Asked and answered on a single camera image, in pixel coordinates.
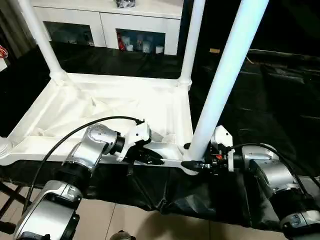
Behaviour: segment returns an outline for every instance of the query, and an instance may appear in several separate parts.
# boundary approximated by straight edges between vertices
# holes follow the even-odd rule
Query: glass cabinet door
[[[43,21],[52,41],[94,46],[89,25]]]
[[[180,19],[101,13],[108,48],[176,55]]]
[[[48,40],[105,47],[106,41],[99,12],[35,7]]]
[[[117,28],[116,34],[120,50],[156,54],[165,52],[165,33]]]

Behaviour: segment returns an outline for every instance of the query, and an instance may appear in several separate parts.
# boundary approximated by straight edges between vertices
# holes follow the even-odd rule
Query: curtain
[[[0,45],[8,50],[10,63],[36,46],[17,0],[0,0]]]

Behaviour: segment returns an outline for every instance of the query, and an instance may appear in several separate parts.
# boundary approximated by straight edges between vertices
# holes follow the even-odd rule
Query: tiled floor
[[[39,193],[35,190],[32,199]],[[0,207],[8,197],[0,193]],[[15,201],[1,219],[17,223],[21,217],[22,204]],[[252,228],[211,222],[181,215],[161,215],[147,212],[138,207],[120,205],[100,200],[82,200],[77,213],[80,222],[73,239],[108,240],[120,230],[127,231],[137,240],[285,240],[277,232],[260,231]],[[0,240],[12,236],[0,233]]]

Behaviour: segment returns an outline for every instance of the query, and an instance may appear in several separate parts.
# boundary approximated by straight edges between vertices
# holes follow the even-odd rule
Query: white frame
[[[91,30],[94,46],[105,47],[106,40],[101,25],[100,13],[95,11],[82,11],[49,7],[34,7],[38,18],[45,22],[88,25]],[[46,37],[50,41],[50,35],[44,27]]]
[[[164,33],[164,54],[177,55],[180,19],[101,13],[106,46],[119,49],[116,29]]]
[[[45,32],[41,26],[40,21],[38,20],[36,13],[31,6],[30,0],[18,0],[22,9],[24,18],[30,28],[30,31],[33,37],[36,39],[39,48],[50,68],[51,81],[48,86],[53,85],[56,88],[59,88],[62,85],[67,85],[72,89],[76,89],[75,80],[81,81],[82,77],[85,77],[90,81],[91,84],[95,82],[94,79],[97,78],[95,75],[86,74],[71,74],[66,73],[60,66],[58,59],[46,39]],[[170,84],[175,91],[177,91],[176,96],[176,109],[179,113],[175,114],[173,124],[176,124],[176,127],[179,128],[179,132],[185,132],[186,129],[191,127],[191,116],[190,116],[190,106],[188,99],[188,92],[186,91],[191,85],[191,73],[193,68],[193,63],[195,59],[197,43],[199,32],[201,28],[202,16],[205,8],[205,0],[195,0],[193,3],[192,16],[190,21],[190,27],[188,32],[188,39],[185,47],[184,59],[182,64],[181,76],[176,81],[172,79],[157,79],[157,78],[140,78],[140,77],[124,77],[118,76],[113,77],[109,76],[112,80],[108,84],[119,83],[122,81],[129,80],[128,83],[123,82],[124,84],[133,84],[133,87],[130,88],[140,88],[137,86],[137,83],[143,83],[141,87],[144,87],[145,84],[149,83],[149,86],[162,85],[164,87],[167,84]],[[228,37],[226,46],[224,48],[220,63],[218,65],[217,71],[215,73],[213,83],[210,87],[209,94],[207,96],[206,102],[204,104],[198,125],[196,127],[194,137],[192,138],[191,145],[188,150],[179,149],[179,152],[183,152],[183,156],[179,158],[179,161],[194,161],[202,160],[207,145],[214,133],[217,122],[220,118],[220,115],[223,111],[223,108],[227,102],[227,99],[230,95],[230,92],[233,88],[233,85],[237,79],[237,76],[240,72],[241,66],[246,58],[249,47],[253,41],[253,38],[258,30],[261,19],[264,15],[266,7],[269,0],[242,0],[240,3],[239,10],[237,12],[236,18],[234,20],[230,35]],[[98,78],[103,78],[103,82],[106,81],[107,76],[99,76]],[[30,125],[28,121],[34,121],[35,118],[39,118],[39,115],[44,113],[46,106],[41,102],[42,98],[51,98],[51,101],[55,96],[45,94],[45,91],[49,90],[49,87],[46,87],[41,95],[36,99],[34,104],[27,111],[25,116],[21,119],[15,129],[11,132],[10,136],[14,137],[15,132],[25,132]],[[50,104],[50,99],[46,99],[45,104]],[[18,134],[17,138],[23,138],[25,134]],[[179,136],[183,142],[186,138]],[[22,149],[22,154],[24,156],[30,155],[29,152],[25,152],[27,148]],[[158,147],[161,150],[170,150],[165,145]],[[11,149],[7,149],[2,153],[7,155],[7,158],[3,160],[8,161],[10,158]],[[190,175],[197,174],[196,172],[183,169],[186,173]]]

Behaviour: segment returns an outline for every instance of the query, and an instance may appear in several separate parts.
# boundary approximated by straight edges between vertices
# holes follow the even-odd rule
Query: white cabinet
[[[99,12],[48,7],[35,7],[35,12],[46,27],[49,40],[106,46]]]
[[[164,54],[176,55],[180,20],[161,17],[101,13],[106,46],[118,49],[117,30],[133,30],[164,34]]]
[[[153,51],[161,46],[164,54],[176,55],[183,1],[136,0],[136,6],[131,8],[117,8],[114,0],[31,0],[31,3],[49,40],[118,49],[117,33],[128,34],[134,36],[131,48],[137,50],[137,36],[144,35],[153,39]]]

